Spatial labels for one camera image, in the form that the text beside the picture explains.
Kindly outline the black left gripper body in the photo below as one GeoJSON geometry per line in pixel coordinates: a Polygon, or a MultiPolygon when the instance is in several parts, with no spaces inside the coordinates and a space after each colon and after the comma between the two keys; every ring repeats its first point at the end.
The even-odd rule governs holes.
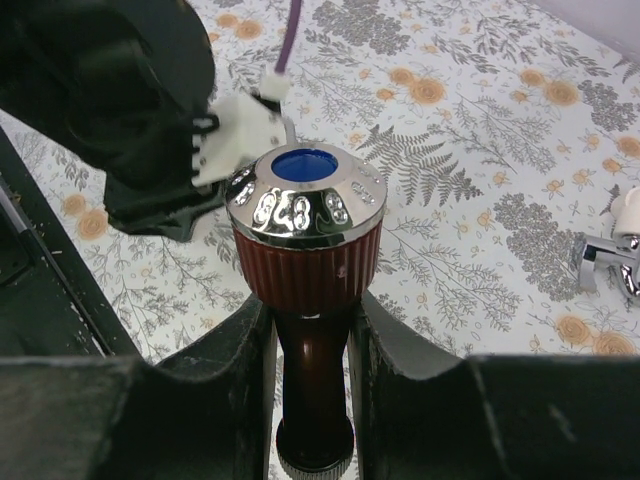
{"type": "Polygon", "coordinates": [[[103,203],[110,226],[122,233],[186,243],[199,219],[223,206],[223,183],[195,187],[191,175],[183,172],[140,189],[130,188],[109,174],[103,203]]]}

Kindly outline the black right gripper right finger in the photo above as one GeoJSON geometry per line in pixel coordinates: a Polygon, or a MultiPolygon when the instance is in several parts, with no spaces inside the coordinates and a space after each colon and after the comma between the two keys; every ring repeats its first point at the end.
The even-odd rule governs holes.
{"type": "Polygon", "coordinates": [[[364,479],[635,479],[635,356],[458,358],[372,295],[349,366],[364,479]]]}

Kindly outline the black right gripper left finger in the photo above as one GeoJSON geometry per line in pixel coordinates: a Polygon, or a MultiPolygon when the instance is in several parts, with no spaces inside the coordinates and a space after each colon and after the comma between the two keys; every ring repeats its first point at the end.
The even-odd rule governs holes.
{"type": "Polygon", "coordinates": [[[131,356],[5,357],[5,479],[264,479],[276,338],[248,299],[150,365],[131,356]]]}

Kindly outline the brown faucet chrome knob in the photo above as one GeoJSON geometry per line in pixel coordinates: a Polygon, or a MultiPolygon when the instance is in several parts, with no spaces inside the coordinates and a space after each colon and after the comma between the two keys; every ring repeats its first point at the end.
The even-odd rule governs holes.
{"type": "Polygon", "coordinates": [[[337,479],[351,462],[343,353],[376,273],[386,200],[374,166],[322,143],[277,148],[226,189],[244,279],[284,354],[276,447],[294,479],[337,479]]]}

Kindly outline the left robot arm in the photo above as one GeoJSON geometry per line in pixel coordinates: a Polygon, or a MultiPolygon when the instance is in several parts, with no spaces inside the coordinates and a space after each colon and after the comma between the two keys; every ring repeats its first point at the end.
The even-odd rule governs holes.
{"type": "Polygon", "coordinates": [[[5,1],[1,108],[104,172],[113,228],[186,242],[221,204],[192,180],[215,63],[185,1],[5,1]]]}

